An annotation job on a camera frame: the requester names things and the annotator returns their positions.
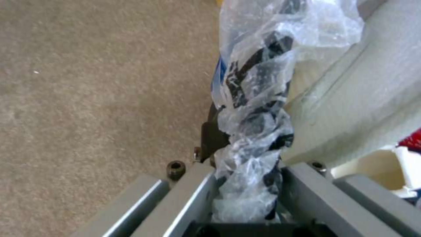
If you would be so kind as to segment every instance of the beige carpet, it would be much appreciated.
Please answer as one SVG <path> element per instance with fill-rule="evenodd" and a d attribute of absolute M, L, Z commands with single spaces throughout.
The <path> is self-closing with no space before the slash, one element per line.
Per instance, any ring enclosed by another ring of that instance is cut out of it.
<path fill-rule="evenodd" d="M 0 6 L 0 236 L 67 236 L 139 173 L 191 161 L 214 0 Z"/>

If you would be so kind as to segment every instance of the bolt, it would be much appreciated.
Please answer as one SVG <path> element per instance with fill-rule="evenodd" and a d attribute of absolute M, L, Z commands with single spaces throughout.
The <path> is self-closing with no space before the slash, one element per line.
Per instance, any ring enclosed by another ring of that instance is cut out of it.
<path fill-rule="evenodd" d="M 167 176 L 171 180 L 179 180 L 186 172 L 186 165 L 182 161 L 171 161 L 167 165 Z"/>
<path fill-rule="evenodd" d="M 195 146 L 195 149 L 193 151 L 193 162 L 200 162 L 201 157 L 200 157 L 200 152 L 201 152 L 201 148 L 198 146 Z"/>

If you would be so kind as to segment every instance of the white styrofoam packaging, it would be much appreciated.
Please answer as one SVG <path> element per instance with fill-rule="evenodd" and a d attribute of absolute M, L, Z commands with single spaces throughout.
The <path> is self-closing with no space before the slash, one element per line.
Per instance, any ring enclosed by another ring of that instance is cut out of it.
<path fill-rule="evenodd" d="M 350 48 L 286 106 L 295 129 L 286 163 L 328 167 L 394 144 L 421 126 L 421 4 L 387 1 Z"/>

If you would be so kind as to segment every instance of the gray metal bar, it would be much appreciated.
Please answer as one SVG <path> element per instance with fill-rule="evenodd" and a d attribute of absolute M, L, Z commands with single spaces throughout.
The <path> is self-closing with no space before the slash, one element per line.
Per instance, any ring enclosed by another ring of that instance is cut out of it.
<path fill-rule="evenodd" d="M 71 236 L 129 236 L 168 191 L 167 182 L 141 175 Z"/>
<path fill-rule="evenodd" d="M 211 166 L 195 163 L 132 236 L 182 236 L 192 221 L 209 219 L 216 194 L 213 173 Z"/>
<path fill-rule="evenodd" d="M 421 237 L 421 212 L 376 182 L 353 175 L 334 184 L 399 234 Z"/>
<path fill-rule="evenodd" d="M 326 223 L 338 236 L 399 236 L 305 163 L 282 169 L 281 203 L 297 221 Z"/>

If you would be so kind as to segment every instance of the clear plastic wrap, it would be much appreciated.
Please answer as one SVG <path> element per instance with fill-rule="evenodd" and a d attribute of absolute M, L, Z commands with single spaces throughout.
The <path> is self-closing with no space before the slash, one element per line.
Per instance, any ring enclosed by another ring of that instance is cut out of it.
<path fill-rule="evenodd" d="M 360 41 L 356 0 L 225 0 L 221 9 L 224 79 L 213 93 L 218 127 L 230 145 L 217 151 L 214 221 L 265 221 L 276 205 L 279 155 L 293 140 L 284 111 L 297 62 L 332 63 Z"/>

